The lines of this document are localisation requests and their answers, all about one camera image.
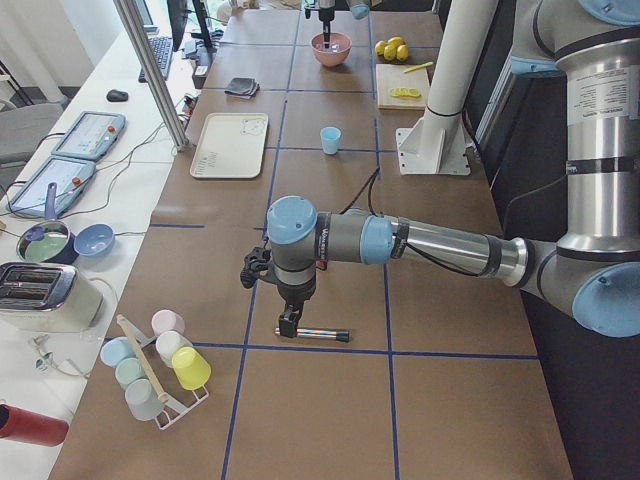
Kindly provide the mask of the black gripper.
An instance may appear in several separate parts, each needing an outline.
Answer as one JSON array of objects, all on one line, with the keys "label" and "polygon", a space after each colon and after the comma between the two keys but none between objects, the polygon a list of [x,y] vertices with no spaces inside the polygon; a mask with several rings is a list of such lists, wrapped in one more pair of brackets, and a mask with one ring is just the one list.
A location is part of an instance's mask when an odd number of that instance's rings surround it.
[{"label": "black gripper", "polygon": [[334,0],[319,0],[319,19],[323,22],[323,48],[330,48],[331,21],[334,20]]},{"label": "black gripper", "polygon": [[279,333],[283,337],[297,336],[304,304],[315,293],[316,280],[311,279],[299,285],[278,281],[276,286],[278,293],[285,302],[284,312],[279,316],[278,320]]}]

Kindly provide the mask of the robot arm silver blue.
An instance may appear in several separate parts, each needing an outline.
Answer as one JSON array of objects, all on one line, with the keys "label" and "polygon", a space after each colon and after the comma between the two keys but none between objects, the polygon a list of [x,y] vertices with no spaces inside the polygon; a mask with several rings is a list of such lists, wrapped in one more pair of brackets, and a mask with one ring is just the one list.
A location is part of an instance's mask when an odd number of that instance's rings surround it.
[{"label": "robot arm silver blue", "polygon": [[599,334],[638,334],[638,3],[518,2],[511,68],[566,78],[566,233],[555,242],[503,240],[281,198],[267,212],[267,279],[285,302],[281,335],[297,335],[319,261],[383,264],[404,254],[521,288]]},{"label": "robot arm silver blue", "polygon": [[[352,16],[359,20],[366,17],[371,9],[370,1],[346,1],[348,10],[351,12]],[[319,0],[317,2],[318,5],[318,16],[323,26],[323,47],[328,49],[330,47],[331,40],[331,23],[335,18],[336,11],[336,1],[335,0]]]}]

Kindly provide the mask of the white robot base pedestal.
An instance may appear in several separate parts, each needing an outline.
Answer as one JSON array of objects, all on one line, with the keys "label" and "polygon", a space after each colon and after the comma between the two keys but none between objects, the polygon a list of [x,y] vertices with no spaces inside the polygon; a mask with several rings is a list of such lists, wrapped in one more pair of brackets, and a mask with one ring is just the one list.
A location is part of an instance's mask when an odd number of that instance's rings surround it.
[{"label": "white robot base pedestal", "polygon": [[497,0],[451,2],[424,115],[396,130],[403,175],[467,175],[462,112]]}]

